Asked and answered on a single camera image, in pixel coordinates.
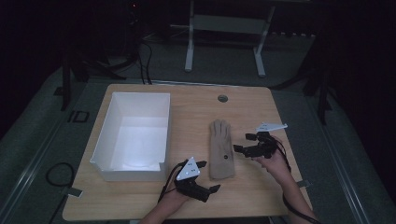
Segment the desk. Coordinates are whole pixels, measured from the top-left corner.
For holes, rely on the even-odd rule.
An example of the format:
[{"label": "desk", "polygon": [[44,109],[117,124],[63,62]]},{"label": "desk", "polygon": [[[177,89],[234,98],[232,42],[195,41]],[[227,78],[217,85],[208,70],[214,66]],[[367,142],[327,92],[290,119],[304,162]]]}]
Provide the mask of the desk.
[{"label": "desk", "polygon": [[[170,143],[171,170],[193,156],[209,161],[209,124],[225,119],[231,124],[232,142],[256,144],[245,139],[262,122],[283,123],[271,92],[259,87],[181,86],[181,85],[110,85],[100,107],[92,134],[78,168],[73,188],[83,190],[80,198],[69,197],[64,207],[66,220],[140,219],[156,204],[163,182],[106,182],[90,164],[113,91],[170,92],[172,125]],[[219,95],[226,95],[222,103]],[[284,130],[273,131],[288,154],[292,175],[301,175]],[[235,177],[221,181],[209,179],[208,165],[201,169],[197,183],[203,187],[221,184],[207,203],[189,200],[170,218],[263,217],[282,216],[287,209],[282,191],[275,180],[257,162],[234,154]],[[303,195],[310,203],[306,190]]]}]

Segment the table leg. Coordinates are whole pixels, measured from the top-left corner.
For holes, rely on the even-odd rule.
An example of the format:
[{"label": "table leg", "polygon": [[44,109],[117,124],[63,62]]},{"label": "table leg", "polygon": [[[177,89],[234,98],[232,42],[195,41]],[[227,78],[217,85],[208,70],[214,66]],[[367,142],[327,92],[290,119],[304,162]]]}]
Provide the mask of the table leg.
[{"label": "table leg", "polygon": [[192,59],[194,56],[194,1],[190,0],[190,28],[189,28],[189,45],[187,47],[186,65],[184,70],[190,72],[192,70]]},{"label": "table leg", "polygon": [[264,65],[262,64],[262,47],[264,45],[265,37],[267,37],[267,35],[268,35],[268,29],[271,24],[271,19],[274,16],[274,12],[275,12],[275,7],[271,7],[271,9],[268,13],[267,21],[262,28],[262,38],[260,39],[260,43],[257,47],[255,47],[253,49],[254,58],[256,60],[257,72],[259,74],[259,77],[265,77]]}]

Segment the dark background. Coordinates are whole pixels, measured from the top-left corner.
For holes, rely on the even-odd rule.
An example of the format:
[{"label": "dark background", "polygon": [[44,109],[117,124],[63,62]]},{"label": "dark background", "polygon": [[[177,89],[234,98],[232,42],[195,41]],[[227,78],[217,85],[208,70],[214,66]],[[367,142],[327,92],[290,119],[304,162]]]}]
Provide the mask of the dark background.
[{"label": "dark background", "polygon": [[[227,4],[224,1],[210,2],[211,7],[203,4],[200,9],[208,13],[262,16],[254,9],[262,1],[248,4],[235,1],[230,11],[221,9]],[[169,31],[166,24],[188,24],[188,1],[136,3],[140,8],[129,8],[134,16],[148,22],[164,37]],[[1,1],[0,137],[46,78],[60,67],[63,53],[71,44],[96,56],[123,55],[133,50],[133,43],[124,45],[125,27],[136,19],[129,13],[130,6],[131,1],[127,0]],[[285,3],[277,8],[271,25],[273,32],[317,35],[321,40],[309,52],[307,64],[332,71],[330,83],[337,100],[394,202],[395,12],[392,0]],[[131,31],[128,35],[134,39],[135,33]]]}]

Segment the black strap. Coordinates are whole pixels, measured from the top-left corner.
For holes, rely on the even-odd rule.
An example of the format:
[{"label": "black strap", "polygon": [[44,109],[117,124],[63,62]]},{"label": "black strap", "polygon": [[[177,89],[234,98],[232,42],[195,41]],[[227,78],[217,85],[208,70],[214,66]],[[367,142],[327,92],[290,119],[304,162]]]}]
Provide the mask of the black strap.
[{"label": "black strap", "polygon": [[186,163],[187,163],[187,160],[185,160],[185,161],[183,161],[183,162],[177,164],[177,165],[172,169],[171,174],[168,176],[168,179],[166,180],[166,184],[163,186],[163,190],[161,191],[160,198],[158,199],[158,202],[163,198],[163,195],[165,195],[165,193],[168,193],[168,192],[172,191],[172,190],[169,190],[169,191],[166,191],[166,190],[168,189],[170,182],[173,180],[174,172],[175,172],[175,170],[176,170],[178,167],[184,166]]},{"label": "black strap", "polygon": [[310,223],[314,223],[314,224],[320,224],[319,221],[317,221],[316,219],[309,217],[307,215],[304,215],[303,213],[297,211],[295,208],[293,208],[293,206],[291,206],[291,204],[289,204],[288,200],[286,200],[285,195],[283,195],[283,203],[286,205],[286,207],[292,212],[294,213],[297,217],[303,218],[307,221],[309,221]]}]

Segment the cable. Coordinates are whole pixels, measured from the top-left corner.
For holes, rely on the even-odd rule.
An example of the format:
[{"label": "cable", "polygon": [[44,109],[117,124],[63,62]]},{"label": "cable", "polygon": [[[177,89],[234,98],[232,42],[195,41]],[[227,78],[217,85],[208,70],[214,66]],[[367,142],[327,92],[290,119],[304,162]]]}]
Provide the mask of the cable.
[{"label": "cable", "polygon": [[[54,181],[52,181],[50,179],[50,174],[55,168],[57,168],[59,166],[62,166],[62,165],[65,165],[65,166],[67,166],[70,169],[70,173],[71,173],[70,179],[66,183],[56,183],[56,182],[54,182]],[[73,181],[74,181],[75,176],[76,176],[75,175],[75,170],[74,170],[72,165],[70,165],[67,162],[59,162],[59,163],[56,163],[55,165],[53,165],[51,168],[49,168],[49,170],[46,173],[46,180],[47,180],[47,182],[50,185],[52,185],[54,187],[67,187],[67,188],[70,189],[72,187],[72,185],[73,185]],[[59,210],[61,209],[61,207],[64,204],[64,202],[66,201],[66,199],[67,199],[67,194],[65,194],[62,197],[61,201],[58,203],[58,206],[56,207],[55,212],[52,214],[52,217],[49,220],[49,224],[51,224],[53,222],[53,219],[55,219],[55,216],[58,214]]]},{"label": "cable", "polygon": [[292,212],[294,213],[296,216],[303,218],[305,220],[307,220],[310,223],[313,224],[320,224],[319,221],[317,221],[316,219],[309,217],[307,215],[304,215],[303,213],[297,211],[293,206],[291,206],[291,204],[289,204],[288,200],[286,200],[285,195],[282,196],[283,197],[283,203],[286,205],[286,207]]},{"label": "cable", "polygon": [[140,77],[142,78],[142,83],[143,83],[144,85],[146,85],[145,78],[143,77],[142,57],[140,57],[140,54],[139,54],[139,53],[137,53],[137,58],[139,59],[139,62],[140,62]]},{"label": "cable", "polygon": [[170,191],[173,190],[173,189],[171,189],[171,190],[169,190],[169,191],[166,191],[166,190],[168,189],[168,187],[169,187],[169,183],[170,183],[171,180],[173,179],[173,175],[174,175],[175,170],[176,170],[178,167],[180,167],[180,166],[184,166],[184,165],[187,163],[187,161],[188,161],[188,160],[185,160],[185,161],[179,163],[178,165],[176,165],[176,166],[172,169],[171,174],[168,176],[168,179],[166,180],[166,184],[163,186],[163,190],[161,191],[160,198],[158,199],[158,202],[163,198],[163,195],[165,195],[166,193],[168,193],[168,192],[170,192]]},{"label": "cable", "polygon": [[[285,160],[286,164],[288,165],[289,171],[291,171],[291,167],[290,167],[290,165],[289,165],[289,161],[288,161],[288,158],[287,158],[287,156],[286,156],[286,149],[283,147],[283,145],[282,145],[282,143],[281,143],[280,141],[278,141],[278,140],[276,140],[276,141],[277,141],[277,143],[278,143],[279,146],[282,146],[282,148],[278,147],[277,150],[280,151],[280,153],[281,153],[282,156],[283,156],[283,159]],[[320,222],[317,221],[316,219],[314,219],[314,218],[312,218],[312,217],[309,217],[309,216],[307,216],[307,215],[305,215],[305,214],[303,214],[303,213],[297,211],[297,209],[295,209],[293,206],[291,206],[291,204],[288,202],[288,200],[286,200],[284,194],[282,195],[282,199],[283,199],[283,203],[286,205],[286,207],[287,207],[292,213],[294,213],[296,216],[298,216],[298,217],[300,217],[300,218],[303,218],[303,219],[307,220],[307,221],[310,222],[310,223],[320,224]]]},{"label": "cable", "polygon": [[148,80],[148,84],[152,85],[151,78],[149,77],[149,62],[151,61],[152,48],[148,44],[146,44],[145,42],[142,42],[142,44],[144,46],[147,46],[148,49],[149,49],[148,62],[146,64],[146,77],[147,77],[147,80]]}]

